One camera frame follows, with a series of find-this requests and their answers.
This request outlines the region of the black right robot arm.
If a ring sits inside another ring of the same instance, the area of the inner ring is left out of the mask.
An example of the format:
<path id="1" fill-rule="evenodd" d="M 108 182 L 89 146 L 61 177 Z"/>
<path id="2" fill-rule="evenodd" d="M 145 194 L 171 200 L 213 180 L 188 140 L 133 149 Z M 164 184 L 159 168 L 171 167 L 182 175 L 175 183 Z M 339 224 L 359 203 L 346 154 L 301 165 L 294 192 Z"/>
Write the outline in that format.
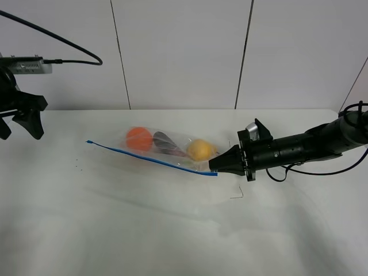
<path id="1" fill-rule="evenodd" d="M 367 144 L 367 112 L 360 104 L 350 105 L 336 120 L 304 133 L 274 139 L 270 131 L 255 120 L 237 133 L 239 143 L 211 159 L 214 173 L 231 173 L 255 180 L 256 172 L 283 167 L 292 171 L 308 162 L 325 161 Z"/>

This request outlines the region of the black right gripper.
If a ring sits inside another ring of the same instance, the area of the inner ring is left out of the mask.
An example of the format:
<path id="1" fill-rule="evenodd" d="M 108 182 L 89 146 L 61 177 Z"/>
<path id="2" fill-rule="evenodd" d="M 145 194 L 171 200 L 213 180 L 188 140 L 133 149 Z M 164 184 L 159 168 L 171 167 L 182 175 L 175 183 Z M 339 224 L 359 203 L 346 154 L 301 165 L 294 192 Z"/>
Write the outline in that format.
<path id="1" fill-rule="evenodd" d="M 213 172 L 230 173 L 244 176 L 248 181 L 254 181 L 256 171 L 265 169 L 267 162 L 274 156 L 270 144 L 273 136 L 270 131 L 256 118 L 259 140 L 251 141 L 248 131 L 238 131 L 240 147 L 234 145 L 227 152 L 211 159 L 209 168 Z"/>

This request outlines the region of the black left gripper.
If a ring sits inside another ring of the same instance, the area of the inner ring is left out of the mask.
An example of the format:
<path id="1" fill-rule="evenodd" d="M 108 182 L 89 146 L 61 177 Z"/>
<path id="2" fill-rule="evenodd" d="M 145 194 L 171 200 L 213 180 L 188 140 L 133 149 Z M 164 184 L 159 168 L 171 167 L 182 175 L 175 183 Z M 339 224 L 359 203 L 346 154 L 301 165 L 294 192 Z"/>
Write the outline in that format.
<path id="1" fill-rule="evenodd" d="M 17 88 L 14 75 L 8 68 L 1 67 L 1 113 L 18 111 L 13 121 L 18 123 L 36 140 L 44 134 L 40 112 L 47 107 L 42 95 L 33 95 Z M 0 118 L 0 139 L 6 140 L 11 130 L 5 120 Z"/>

